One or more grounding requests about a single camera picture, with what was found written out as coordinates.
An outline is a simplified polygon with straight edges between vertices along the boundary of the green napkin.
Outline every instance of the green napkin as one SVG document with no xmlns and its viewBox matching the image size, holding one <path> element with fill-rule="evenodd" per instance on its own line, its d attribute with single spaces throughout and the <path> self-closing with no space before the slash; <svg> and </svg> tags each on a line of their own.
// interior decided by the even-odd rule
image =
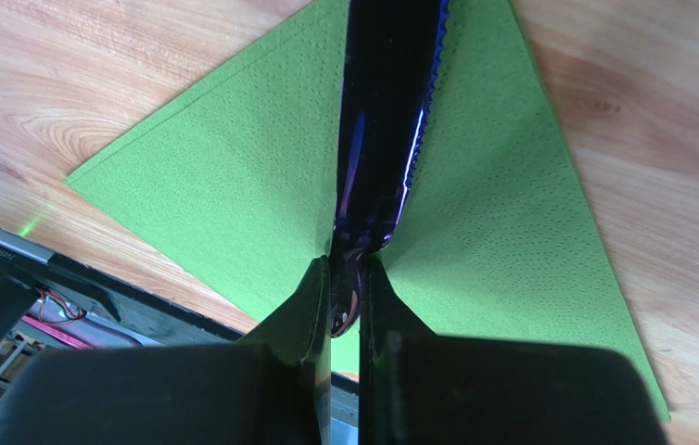
<svg viewBox="0 0 699 445">
<path fill-rule="evenodd" d="M 261 320 L 326 253 L 347 0 L 319 0 L 67 179 Z M 506 0 L 454 0 L 413 194 L 382 254 L 440 333 L 593 345 L 667 406 Z M 333 367 L 358 372 L 358 332 Z"/>
</svg>

